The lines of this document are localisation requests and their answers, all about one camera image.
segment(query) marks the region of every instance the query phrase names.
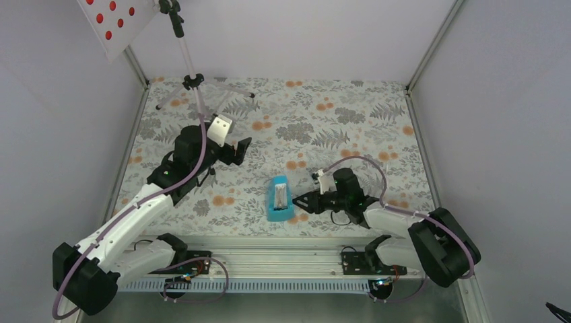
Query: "floral pattern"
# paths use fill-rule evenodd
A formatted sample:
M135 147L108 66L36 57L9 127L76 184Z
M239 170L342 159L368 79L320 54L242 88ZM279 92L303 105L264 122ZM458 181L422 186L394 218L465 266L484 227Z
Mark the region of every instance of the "floral pattern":
M381 81L300 81L227 79L218 81L256 93L244 98L211 84L201 86L207 109L236 121L227 142L252 137L241 166L216 163L216 175L193 189L145 234L166 231L183 236L364 237L378 232L356 225L331 223L329 212L269 222L265 212L267 185L274 176L288 177L293 196L315 189L311 173L342 157L363 155L387 173L387 202L429 211L432 195L408 114L403 86ZM197 124L192 92L156 110L157 103L182 80L154 80L139 132L123 178L116 210L138 192L164 155L173 150L180 130ZM360 160L349 160L367 194L379 195L380 175ZM345 223L341 212L337 223Z

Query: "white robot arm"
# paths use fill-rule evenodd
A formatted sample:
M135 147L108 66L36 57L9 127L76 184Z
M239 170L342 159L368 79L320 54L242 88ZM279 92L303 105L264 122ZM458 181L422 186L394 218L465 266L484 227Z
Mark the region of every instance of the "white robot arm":
M216 115L212 122L205 124L207 142L201 163L201 128L183 128L175 139L174 151L163 158L161 165L147 178L147 184L116 217L76 245L63 243L54 251L54 288L63 290L61 293L87 315L94 315L111 302L119 287L179 263L175 260L186 254L187 246L170 234L159 236L146 248L123 252L152 221L179 203L191 189L200 186L206 176L214 175L211 167L216 161L228 165L240 165L244 161L252 139L241 140L237 149L225 143L232 126L232 119ZM192 175L191 170L197 164L200 165ZM197 176L204 172L206 176L199 182Z
M349 168L333 173L335 191L324 175L323 170L312 175L320 188L294 198L294 204L308 213L344 211L353 224L382 234L366 247L375 251L374 259L366 252L374 269L392 265L415 268L439 286L448 287L473 266L470 262L480 261L479 250L448 210L437 208L424 215L380 203L364 194Z

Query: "gray wall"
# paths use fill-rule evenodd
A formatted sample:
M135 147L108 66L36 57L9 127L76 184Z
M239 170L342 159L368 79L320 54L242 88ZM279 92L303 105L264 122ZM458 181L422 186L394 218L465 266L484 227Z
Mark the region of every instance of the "gray wall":
M0 10L0 322L48 322L51 254L102 220L142 87L75 1Z
M454 0L181 0L197 72L207 77L408 82ZM133 41L147 75L183 76L168 17Z
M413 90L494 322L571 310L571 2L468 0Z

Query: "purple cable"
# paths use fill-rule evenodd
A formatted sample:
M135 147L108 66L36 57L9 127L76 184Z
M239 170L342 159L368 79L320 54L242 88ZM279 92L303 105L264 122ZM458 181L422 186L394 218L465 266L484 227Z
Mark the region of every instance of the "purple cable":
M466 258L468 258L468 266L469 266L469 270L468 273L460 278L462 279L468 279L470 277L472 277L474 275L474 259L472 258L472 254L470 253L470 251L468 250L468 248L466 248L466 245L464 245L464 243L462 242L462 240L460 240L460 238L458 238L458 236L456 236L449 228L447 228L445 225L441 224L440 222L438 222L435 219L432 219L431 217L429 217L427 214L421 213L419 211L409 211L407 209L402 209L400 207L394 207L388 203L383 202L382 198L385 194L385 192L387 191L387 177L385 176L383 170L380 169L379 165L377 165L377 163L375 163L374 161L372 161L371 159L368 159L367 157L363 157L363 156L349 156L349 157L345 157L343 159L340 159L339 161L333 163L333 165L325 168L323 170L323 172L328 172L331 168L339 165L340 163L344 162L345 160L348 159L362 159L365 162L368 162L369 164L373 165L373 167L376 168L376 170L378 170L380 172L380 175L382 176L382 191L380 192L380 197L378 198L378 202L380 204L381 207L383 207L384 209L387 209L389 211L392 212L396 212L396 213L400 213L400 214L404 214L404 215L408 215L411 217L414 216L419 216L423 219L425 219L426 221L429 221L430 223L433 223L435 226L439 227L440 229L442 229L444 232L446 232L462 249L462 251L464 252L464 254L466 254Z
M410 296L407 296L405 298L401 298L401 299L382 299L383 303L389 303L389 304L395 304L395 303L403 303L404 301L410 301L411 299L417 297L420 292L426 288L426 285L428 284L428 277L425 277L422 280L422 284L420 285L420 287L418 287L418 289ZM367 292L367 294L369 295L369 297L371 297L373 299L373 303L376 302L377 298L375 296L373 296L373 294L371 294L371 292Z
M222 270L224 271L224 275L226 276L226 283L224 284L224 288L222 289L222 292L221 292L216 298L208 299L208 300L206 300L206 301L191 301L191 300L184 301L184 300L180 300L180 299L174 299L174 298L168 297L168 296L166 295L166 290L167 290L169 287L171 287L171 286L173 286L173 285L175 285L175 284L184 283L184 282L173 281L173 282L170 282L170 283L166 284L166 285L164 286L163 290L162 290L162 295L163 295L163 297L164 297L165 300L168 299L169 301L173 301L174 303L208 304L208 303L212 303L212 302L215 302L215 301L221 299L221 298L226 294L226 291L228 290L228 286L230 285L230 275L228 274L228 270L226 269L226 267L225 267L220 261L218 261L218 260L216 260L216 259L214 259L214 258L211 258L211 257L196 257L196 258L188 259L188 260L185 260L185 261L180 262L180 263L178 263L178 264L173 264L172 266L168 266L168 267L163 268L163 269L158 269L158 270L156 270L156 271L169 271L170 269L175 269L175 268L178 268L178 267L180 267L180 266L182 266L182 265L184 265L184 264L188 264L188 263L190 263L190 262L194 262L194 261L198 261L198 260L210 260L210 261L214 261L214 262L216 262L218 265L220 265L220 266L222 267Z
M202 134L202 146L201 146L201 150L200 150L200 156L198 158L198 162L196 164L196 166L194 167L194 169L192 170L192 172L185 178L183 178L180 182L169 186L163 190L160 190L156 193L153 193L141 200L139 200L137 202L137 205L142 205L145 202L147 202L148 200L154 199L155 197L161 195L161 194L165 194L170 192L171 190L175 190L178 187L181 187L182 185L184 185L186 182L188 182L200 169L200 166L202 165L202 162L204 160L204 156L206 155L206 125L204 124L204 115L203 114L199 114L198 115L198 119L200 121L200 129L201 129L201 134ZM100 242L101 240L103 240L103 237L109 232L111 231L111 229L117 225L117 223L119 223L123 218L125 218L131 211L135 210L135 205L131 205L131 207L129 207L127 210L123 211L121 214L117 215L113 221L111 222L110 225L108 225L105 229L103 229L103 231L101 231L101 234L99 234L99 236L97 236L97 238L95 239L96 242ZM54 304L52 307L52 317L56 320L63 320L65 318L70 317L73 313L75 313L79 308L74 308L73 310L67 312L66 314L63 315L59 315L57 312L58 308L59 308L59 303L61 302L61 298L63 297L63 292L65 290L65 288L67 287L67 284L69 283L69 280L71 279L71 277L73 276L73 274L75 273L75 271L77 270L77 268L79 267L79 264L81 264L81 262L88 256L88 254L96 247L95 244L91 244L86 251L77 259L77 261L75 262L75 264L73 264L73 266L69 269L69 272L67 272L67 275L65 275L65 278L63 279L63 282L61 283L61 286L59 287L55 300L54 300Z

